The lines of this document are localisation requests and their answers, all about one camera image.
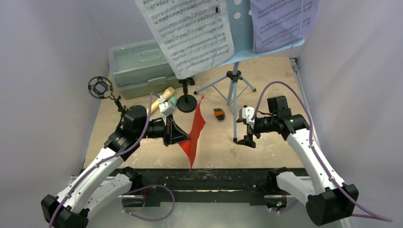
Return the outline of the red sheet music page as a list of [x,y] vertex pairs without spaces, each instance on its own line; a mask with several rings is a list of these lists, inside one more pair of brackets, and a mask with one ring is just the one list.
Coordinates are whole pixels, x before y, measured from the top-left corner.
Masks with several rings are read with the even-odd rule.
[[201,102],[204,99],[204,96],[201,97],[200,101],[198,102],[194,117],[193,117],[193,123],[192,123],[192,129],[189,133],[190,140],[186,142],[181,142],[179,143],[179,146],[182,148],[184,153],[187,155],[190,163],[190,168],[189,171],[192,170],[194,160],[196,158],[196,152],[197,152],[197,145],[198,145],[198,139],[200,137],[201,131],[203,130],[206,122],[201,114]]

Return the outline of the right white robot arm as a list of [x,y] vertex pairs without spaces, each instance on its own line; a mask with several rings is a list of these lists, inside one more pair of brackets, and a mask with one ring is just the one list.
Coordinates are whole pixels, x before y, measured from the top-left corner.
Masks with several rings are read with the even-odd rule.
[[237,144],[256,147],[253,138],[276,132],[291,146],[307,171],[311,184],[298,178],[286,167],[269,171],[267,189],[272,193],[285,191],[305,205],[311,221],[321,226],[352,216],[359,191],[346,184],[310,138],[310,126],[301,114],[292,114],[285,96],[268,98],[269,115],[255,117],[255,108],[243,106],[238,123],[247,127],[247,134]]

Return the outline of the black tripod microphone stand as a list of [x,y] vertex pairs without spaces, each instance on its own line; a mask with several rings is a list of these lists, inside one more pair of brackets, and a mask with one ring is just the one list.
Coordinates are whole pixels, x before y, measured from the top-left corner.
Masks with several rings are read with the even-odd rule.
[[117,107],[117,111],[120,113],[120,120],[116,126],[116,130],[120,129],[123,124],[123,117],[127,111],[125,105],[121,103],[121,96],[115,96],[113,94],[114,87],[112,82],[103,76],[96,76],[89,80],[87,85],[88,91],[92,97],[96,99],[110,99],[114,102]]

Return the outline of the black round-base microphone stand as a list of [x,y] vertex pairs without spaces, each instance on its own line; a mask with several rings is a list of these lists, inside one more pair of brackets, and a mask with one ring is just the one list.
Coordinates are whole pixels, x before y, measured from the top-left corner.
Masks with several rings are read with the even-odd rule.
[[189,77],[180,79],[178,82],[182,85],[183,95],[177,99],[176,106],[183,113],[190,113],[197,107],[197,100],[194,96],[188,94],[188,86],[194,86],[195,81]]

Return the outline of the light blue music stand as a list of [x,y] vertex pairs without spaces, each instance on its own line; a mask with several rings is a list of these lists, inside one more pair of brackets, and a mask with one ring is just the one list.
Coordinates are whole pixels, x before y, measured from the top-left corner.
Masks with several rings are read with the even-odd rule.
[[[214,88],[226,101],[226,106],[229,111],[233,114],[233,141],[236,142],[237,139],[237,99],[239,95],[243,93],[237,92],[237,85],[239,81],[243,81],[246,84],[245,89],[250,88],[253,92],[256,88],[242,75],[239,73],[239,64],[243,60],[248,60],[251,58],[272,54],[280,52],[286,49],[291,49],[293,47],[298,47],[304,44],[305,38],[301,37],[299,39],[292,39],[292,42],[286,43],[277,49],[269,52],[256,53],[256,44],[253,33],[252,24],[252,12],[249,0],[228,0],[227,9],[230,22],[230,29],[232,40],[234,42],[235,53],[229,58],[223,65],[233,64],[233,69],[229,71],[230,75],[224,75],[219,79],[213,81],[212,83],[194,91],[194,94],[200,94],[203,90],[212,87]],[[224,79],[230,80],[229,91],[227,95],[224,95],[217,87],[216,84]]]

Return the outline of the mint green microphone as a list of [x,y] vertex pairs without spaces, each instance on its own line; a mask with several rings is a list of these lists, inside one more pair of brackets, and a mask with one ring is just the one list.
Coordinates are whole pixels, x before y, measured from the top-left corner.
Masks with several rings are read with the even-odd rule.
[[172,102],[172,104],[173,104],[174,106],[176,106],[178,99],[177,99],[177,97],[172,96],[172,97],[170,98],[170,101]]

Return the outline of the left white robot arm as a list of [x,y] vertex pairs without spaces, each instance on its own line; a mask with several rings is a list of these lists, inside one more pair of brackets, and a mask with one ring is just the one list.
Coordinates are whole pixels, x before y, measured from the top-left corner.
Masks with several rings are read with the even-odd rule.
[[90,216],[114,197],[145,194],[148,187],[142,175],[130,167],[121,169],[109,183],[103,184],[140,147],[143,138],[162,138],[165,146],[191,139],[175,123],[172,114],[151,120],[144,106],[131,106],[92,163],[56,196],[48,194],[43,198],[41,208],[49,227],[85,228]]

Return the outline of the cream yellow microphone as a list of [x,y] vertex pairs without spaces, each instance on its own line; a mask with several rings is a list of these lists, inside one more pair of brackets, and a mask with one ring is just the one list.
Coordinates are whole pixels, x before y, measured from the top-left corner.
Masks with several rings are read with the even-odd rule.
[[165,89],[162,95],[157,97],[157,100],[154,101],[151,105],[151,108],[147,109],[147,111],[151,111],[153,113],[159,108],[159,105],[165,101],[168,101],[175,94],[175,89],[173,87],[169,87]]

